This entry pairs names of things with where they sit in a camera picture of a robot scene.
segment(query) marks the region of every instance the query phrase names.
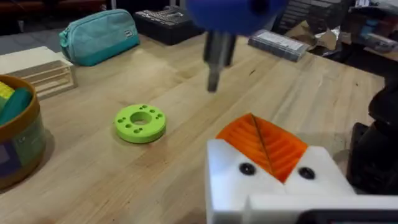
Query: wooden table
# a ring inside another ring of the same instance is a hole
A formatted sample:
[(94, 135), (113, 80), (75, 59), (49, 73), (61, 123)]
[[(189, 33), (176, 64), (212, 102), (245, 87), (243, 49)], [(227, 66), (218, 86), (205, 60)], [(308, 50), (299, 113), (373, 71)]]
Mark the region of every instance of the wooden table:
[[(206, 91), (203, 37), (142, 44), (94, 67), (79, 87), (41, 102), (47, 155), (40, 169), (0, 195), (0, 223), (205, 223), (207, 139), (245, 113), (272, 121), (332, 154), (383, 79), (306, 54), (293, 63), (239, 39), (220, 89)], [(147, 103), (167, 115), (165, 136), (134, 145), (114, 133), (123, 107)]]

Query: orange 3d-printed part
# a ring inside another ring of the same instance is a hole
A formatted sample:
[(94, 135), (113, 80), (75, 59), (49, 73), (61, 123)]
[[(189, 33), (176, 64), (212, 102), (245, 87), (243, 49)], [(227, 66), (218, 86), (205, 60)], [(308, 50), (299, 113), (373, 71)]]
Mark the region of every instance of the orange 3d-printed part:
[(233, 121), (216, 138), (224, 139), (282, 183), (308, 147), (293, 134), (253, 114)]

